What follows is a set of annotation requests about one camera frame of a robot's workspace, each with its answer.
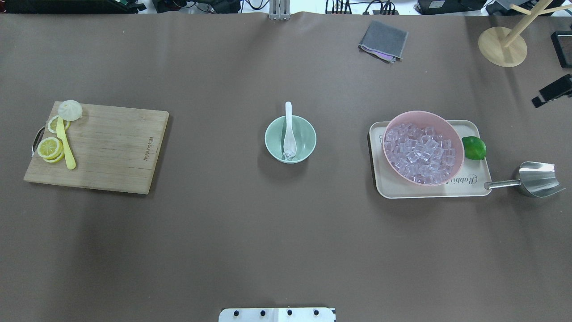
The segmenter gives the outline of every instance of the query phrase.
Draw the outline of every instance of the metal handle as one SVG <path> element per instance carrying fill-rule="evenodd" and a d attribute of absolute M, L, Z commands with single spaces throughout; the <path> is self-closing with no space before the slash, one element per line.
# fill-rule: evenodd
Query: metal handle
<path fill-rule="evenodd" d="M 46 129 L 46 126 L 44 125 L 41 129 L 38 130 L 38 133 L 36 134 L 36 137 L 34 139 L 34 143 L 32 143 L 32 157 L 34 156 L 34 151 L 38 148 L 38 144 L 40 143 L 42 137 L 43 137 L 43 132 Z"/>
<path fill-rule="evenodd" d="M 519 179 L 516 180 L 506 180 L 506 181 L 496 181 L 496 182 L 485 182 L 484 188 L 485 189 L 496 189 L 496 188 L 506 188 L 506 187 L 514 187 L 520 186 L 522 181 Z"/>

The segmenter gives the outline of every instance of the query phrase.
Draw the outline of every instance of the green lime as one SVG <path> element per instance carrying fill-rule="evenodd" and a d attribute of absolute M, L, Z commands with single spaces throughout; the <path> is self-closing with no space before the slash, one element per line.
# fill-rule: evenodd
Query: green lime
<path fill-rule="evenodd" d="M 476 136 L 465 136 L 463 139 L 463 147 L 465 149 L 465 157 L 471 160 L 482 160 L 487 155 L 487 146 L 483 140 Z"/>

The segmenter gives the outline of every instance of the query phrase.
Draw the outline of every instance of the white spoon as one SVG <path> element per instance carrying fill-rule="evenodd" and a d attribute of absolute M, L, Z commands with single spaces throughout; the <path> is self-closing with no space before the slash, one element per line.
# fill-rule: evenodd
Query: white spoon
<path fill-rule="evenodd" d="M 292 103 L 286 102 L 286 134 L 284 135 L 284 157 L 292 159 L 296 155 L 296 139 L 292 132 Z"/>

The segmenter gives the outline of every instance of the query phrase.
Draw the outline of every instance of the pink bowl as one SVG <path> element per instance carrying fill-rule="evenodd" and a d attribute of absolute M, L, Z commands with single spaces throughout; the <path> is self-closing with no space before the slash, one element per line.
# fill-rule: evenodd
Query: pink bowl
<path fill-rule="evenodd" d="M 407 179 L 405 176 L 402 176 L 401 173 L 397 171 L 396 168 L 391 165 L 391 162 L 387 158 L 386 149 L 382 147 L 383 154 L 386 156 L 387 162 L 390 163 L 391 168 L 397 173 L 400 177 L 405 179 L 407 182 L 411 182 L 414 184 L 418 184 L 420 186 L 439 186 L 441 184 L 447 183 L 451 180 L 454 176 L 457 175 L 461 167 L 463 166 L 464 162 L 464 147 L 459 134 L 453 129 L 453 127 L 449 124 L 449 122 L 445 121 L 442 117 L 435 115 L 433 113 L 425 112 L 425 111 L 409 111 L 402 114 L 397 115 L 391 122 L 388 124 L 385 133 L 383 134 L 383 141 L 386 139 L 386 133 L 390 129 L 400 125 L 401 123 L 413 123 L 417 125 L 418 128 L 426 128 L 432 126 L 435 128 L 435 133 L 443 135 L 444 139 L 451 140 L 451 146 L 455 148 L 456 158 L 455 158 L 455 165 L 451 170 L 451 174 L 447 179 L 440 183 L 434 184 L 424 184 L 411 181 Z"/>

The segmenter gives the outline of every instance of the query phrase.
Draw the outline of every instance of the scoop handle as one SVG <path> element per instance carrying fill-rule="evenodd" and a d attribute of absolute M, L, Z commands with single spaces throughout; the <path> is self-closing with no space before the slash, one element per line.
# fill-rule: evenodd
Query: scoop handle
<path fill-rule="evenodd" d="M 488 189 L 520 186 L 521 184 L 522 184 L 522 181 L 520 181 L 519 179 L 506 180 L 506 181 L 496 181 L 496 182 L 485 182 L 484 188 L 488 190 Z"/>

